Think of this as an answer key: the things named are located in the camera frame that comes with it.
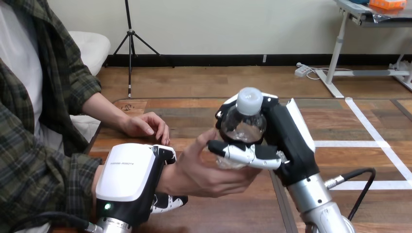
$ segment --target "black cable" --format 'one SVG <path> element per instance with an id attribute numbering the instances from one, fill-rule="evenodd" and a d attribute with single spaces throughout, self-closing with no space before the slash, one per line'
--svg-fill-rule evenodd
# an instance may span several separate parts
<path id="1" fill-rule="evenodd" d="M 23 226 L 24 224 L 26 224 L 28 222 L 38 220 L 39 218 L 66 220 L 71 226 L 73 226 L 75 228 L 78 228 L 78 229 L 87 229 L 89 227 L 89 222 L 88 221 L 86 221 L 84 219 L 81 219 L 79 217 L 73 216 L 73 215 L 69 215 L 67 213 L 63 213 L 63 212 L 43 212 L 41 214 L 26 217 L 26 218 L 18 221 L 16 224 L 14 224 L 10 228 L 9 233 L 14 233 L 19 227 Z"/>
<path id="2" fill-rule="evenodd" d="M 375 179 L 376 176 L 376 170 L 374 168 L 362 168 L 362 169 L 357 169 L 351 172 L 348 172 L 346 174 L 343 174 L 342 177 L 344 178 L 345 181 L 350 180 L 354 177 L 357 177 L 365 172 L 370 172 L 371 176 L 368 179 L 368 182 L 366 182 L 365 188 L 363 188 L 362 192 L 360 193 L 358 199 L 355 202 L 355 205 L 353 206 L 352 210 L 350 211 L 350 214 L 348 216 L 348 220 L 351 221 L 353 216 L 355 215 L 356 211 L 358 210 L 359 206 L 361 205 L 361 202 L 363 198 L 366 195 L 366 192 L 369 190 L 369 187 L 371 186 L 373 180 Z"/>

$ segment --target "fingernail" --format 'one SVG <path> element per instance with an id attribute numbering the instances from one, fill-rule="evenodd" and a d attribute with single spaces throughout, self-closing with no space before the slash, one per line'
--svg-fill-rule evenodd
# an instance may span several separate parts
<path id="1" fill-rule="evenodd" d="M 155 132 L 154 132 L 152 129 L 150 129 L 150 128 L 149 128 L 149 129 L 147 129 L 147 130 L 146 130 L 146 132 L 147 132 L 149 135 L 152 135 L 152 134 L 154 134 L 154 133 L 155 133 Z"/>

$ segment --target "robotic arm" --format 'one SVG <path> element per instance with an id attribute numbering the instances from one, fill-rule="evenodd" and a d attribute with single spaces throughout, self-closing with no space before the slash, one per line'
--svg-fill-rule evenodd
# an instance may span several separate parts
<path id="1" fill-rule="evenodd" d="M 263 96 L 261 113 L 267 120 L 263 138 L 268 145 L 245 145 L 222 137 L 227 142 L 209 141 L 209 150 L 248 166 L 273 170 L 287 188 L 307 232 L 354 233 L 328 191 L 345 179 L 338 177 L 325 185 L 314 158 L 315 144 L 296 102 L 291 99 L 283 106 L 277 96 Z M 217 111 L 217 129 L 236 99 L 237 96 L 230 98 Z"/>
<path id="2" fill-rule="evenodd" d="M 187 196 L 156 193 L 164 165 L 176 161 L 176 153 L 163 145 L 126 143 L 114 146 L 96 187 L 97 226 L 103 233 L 130 233 L 150 214 L 183 206 Z"/>

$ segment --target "white wall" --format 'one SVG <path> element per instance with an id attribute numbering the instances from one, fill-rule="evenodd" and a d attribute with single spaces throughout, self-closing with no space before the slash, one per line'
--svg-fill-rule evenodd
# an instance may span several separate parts
<path id="1" fill-rule="evenodd" d="M 123 0 L 49 0 L 68 30 L 126 35 Z M 129 0 L 132 27 L 161 54 L 332 53 L 342 16 L 333 0 Z M 342 53 L 399 53 L 409 29 L 348 22 Z M 137 53 L 152 53 L 142 43 Z M 128 43 L 119 53 L 127 54 Z"/>

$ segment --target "white bottle cap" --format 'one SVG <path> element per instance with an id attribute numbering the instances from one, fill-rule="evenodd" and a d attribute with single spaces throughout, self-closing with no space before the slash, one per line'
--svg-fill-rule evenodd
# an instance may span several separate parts
<path id="1" fill-rule="evenodd" d="M 240 90 L 236 109 L 243 115 L 253 116 L 260 111 L 263 102 L 261 91 L 254 87 L 245 87 Z"/>

